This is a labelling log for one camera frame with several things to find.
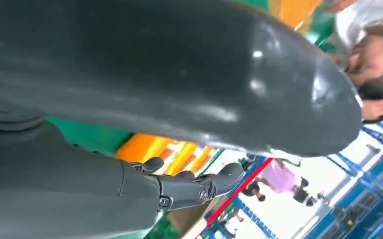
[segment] person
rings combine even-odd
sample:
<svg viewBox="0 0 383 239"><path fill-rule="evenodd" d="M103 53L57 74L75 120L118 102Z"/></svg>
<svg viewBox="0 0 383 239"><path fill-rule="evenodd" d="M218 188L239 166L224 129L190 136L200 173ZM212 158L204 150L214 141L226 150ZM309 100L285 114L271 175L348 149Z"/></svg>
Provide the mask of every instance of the person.
<svg viewBox="0 0 383 239"><path fill-rule="evenodd" d="M260 187L257 182L250 183L244 190L241 191L241 193L247 197L256 196L259 202L264 202L266 199L266 196L260 193Z"/></svg>
<svg viewBox="0 0 383 239"><path fill-rule="evenodd" d="M338 13L356 0L333 0L327 11ZM347 75L358 87L363 100L363 120L375 123L383 120L383 25L363 26L365 37L353 47L348 57ZM331 55L338 63L338 58Z"/></svg>
<svg viewBox="0 0 383 239"><path fill-rule="evenodd" d="M281 159L274 159L255 179L268 186L277 194L289 193L292 198L308 207L312 207L317 200L305 190L309 182L304 177L298 177L289 170Z"/></svg>

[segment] humanoid robot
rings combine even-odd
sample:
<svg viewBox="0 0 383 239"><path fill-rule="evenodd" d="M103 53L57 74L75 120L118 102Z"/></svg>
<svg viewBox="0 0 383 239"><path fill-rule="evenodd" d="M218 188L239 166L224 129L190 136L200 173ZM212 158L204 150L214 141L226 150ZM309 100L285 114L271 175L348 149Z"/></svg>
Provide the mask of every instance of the humanoid robot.
<svg viewBox="0 0 383 239"><path fill-rule="evenodd" d="M0 0L0 239L147 229L160 210L200 205L242 176L234 165L151 175L67 144L47 116L300 156L340 151L361 126L345 74L251 6Z"/></svg>

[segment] orange panel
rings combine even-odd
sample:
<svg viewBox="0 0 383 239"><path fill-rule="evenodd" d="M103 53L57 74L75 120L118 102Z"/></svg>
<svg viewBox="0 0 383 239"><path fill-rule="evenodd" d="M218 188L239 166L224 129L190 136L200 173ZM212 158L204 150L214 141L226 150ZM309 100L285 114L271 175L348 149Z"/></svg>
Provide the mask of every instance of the orange panel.
<svg viewBox="0 0 383 239"><path fill-rule="evenodd" d="M196 161L194 161L193 166L190 169L191 172L197 173L212 158L209 155L211 150L212 148L208 146L204 148L199 158L197 158Z"/></svg>
<svg viewBox="0 0 383 239"><path fill-rule="evenodd" d="M159 156L173 141L170 138L136 133L118 149L116 158L127 162L144 163L152 157Z"/></svg>
<svg viewBox="0 0 383 239"><path fill-rule="evenodd" d="M198 147L195 143L185 143L181 151L175 156L173 162L168 166L165 171L167 175L177 175L185 167L187 159L194 153Z"/></svg>
<svg viewBox="0 0 383 239"><path fill-rule="evenodd" d="M306 32L311 25L311 18L320 0L270 0L272 15L292 29Z"/></svg>

